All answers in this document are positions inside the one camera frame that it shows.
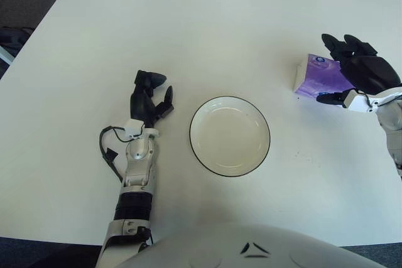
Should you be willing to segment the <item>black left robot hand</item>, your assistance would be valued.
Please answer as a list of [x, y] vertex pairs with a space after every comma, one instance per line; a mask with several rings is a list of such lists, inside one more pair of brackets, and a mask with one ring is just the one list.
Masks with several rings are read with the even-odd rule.
[[165, 118], [174, 106], [173, 87], [170, 85], [165, 98], [158, 105], [152, 101], [154, 89], [166, 81], [166, 76], [160, 73], [138, 70], [134, 81], [135, 88], [130, 98], [130, 116], [132, 119], [143, 121], [145, 128], [154, 128], [155, 124]]

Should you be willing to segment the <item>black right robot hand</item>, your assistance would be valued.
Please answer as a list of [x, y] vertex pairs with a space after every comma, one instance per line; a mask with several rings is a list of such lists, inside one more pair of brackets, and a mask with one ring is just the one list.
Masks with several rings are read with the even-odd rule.
[[387, 89], [400, 87], [401, 79], [394, 68], [366, 42], [352, 35], [343, 41], [323, 34], [322, 41], [331, 57], [340, 63], [340, 72], [352, 88], [367, 95], [377, 95]]

